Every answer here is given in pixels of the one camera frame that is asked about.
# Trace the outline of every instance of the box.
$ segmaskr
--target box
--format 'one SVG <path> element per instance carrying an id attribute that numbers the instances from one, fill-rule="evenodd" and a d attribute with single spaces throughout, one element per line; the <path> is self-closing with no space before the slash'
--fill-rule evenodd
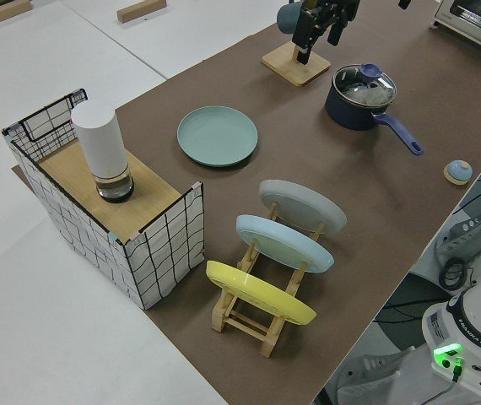
<path id="1" fill-rule="evenodd" d="M 127 153 L 134 194 L 121 204 L 102 200 L 70 121 L 84 100 L 78 89 L 3 136 L 62 237 L 146 310 L 204 259 L 203 184 L 180 194 Z"/>

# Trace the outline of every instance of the brown mat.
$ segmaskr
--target brown mat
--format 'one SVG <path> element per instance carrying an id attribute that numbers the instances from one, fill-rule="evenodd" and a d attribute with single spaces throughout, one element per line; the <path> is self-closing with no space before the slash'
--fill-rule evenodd
<path id="1" fill-rule="evenodd" d="M 332 65 L 304 88 L 261 64 L 289 40 L 271 26 L 118 110 L 127 149 L 159 176 L 177 190 L 203 181 L 207 259 L 241 259 L 246 246 L 235 218 L 266 213 L 257 195 L 265 179 L 308 186 L 348 215 L 340 235 L 320 239 L 334 267 L 307 274 L 297 295 L 316 319 L 286 324 L 270 359 L 253 337 L 211 329 L 219 289 L 204 265 L 147 311 L 229 403 L 310 403 L 466 191 L 445 180 L 444 166 L 465 159 L 481 171 L 481 48 L 431 30 L 436 8 L 430 1 L 406 11 L 394 0 L 362 2 L 339 47 L 317 42 L 315 51 Z M 333 73 L 361 62 L 393 78 L 398 95 L 387 112 L 423 144 L 424 156 L 410 154 L 387 127 L 349 131 L 324 111 Z M 247 161 L 213 169 L 181 151 L 179 122 L 205 105 L 236 108 L 256 123 L 259 143 Z M 254 274 L 285 286 L 290 272 L 262 257 Z"/>

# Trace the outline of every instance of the glass lid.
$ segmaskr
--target glass lid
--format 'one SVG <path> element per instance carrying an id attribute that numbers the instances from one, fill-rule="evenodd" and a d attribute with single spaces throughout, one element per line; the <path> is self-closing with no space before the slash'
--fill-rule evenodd
<path id="1" fill-rule="evenodd" d="M 363 107 L 385 107 L 396 96 L 396 86 L 391 78 L 371 63 L 342 67 L 332 81 L 343 97 Z"/>

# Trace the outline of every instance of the white cylinder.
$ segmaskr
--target white cylinder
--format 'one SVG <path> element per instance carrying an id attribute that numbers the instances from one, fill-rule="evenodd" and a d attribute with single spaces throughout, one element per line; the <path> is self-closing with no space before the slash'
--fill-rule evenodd
<path id="1" fill-rule="evenodd" d="M 113 106 L 86 100 L 72 110 L 72 123 L 90 171 L 112 179 L 127 169 L 128 159 Z"/>

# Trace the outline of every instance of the blue saucepan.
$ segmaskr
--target blue saucepan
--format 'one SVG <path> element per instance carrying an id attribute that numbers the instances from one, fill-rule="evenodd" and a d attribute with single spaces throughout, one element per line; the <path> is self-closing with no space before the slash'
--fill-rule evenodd
<path id="1" fill-rule="evenodd" d="M 364 131 L 377 124 L 387 125 L 412 154 L 419 156 L 424 153 L 420 143 L 399 120 L 385 113 L 396 93 L 394 82 L 376 65 L 350 65 L 332 77 L 325 109 L 335 122 L 348 129 Z"/>

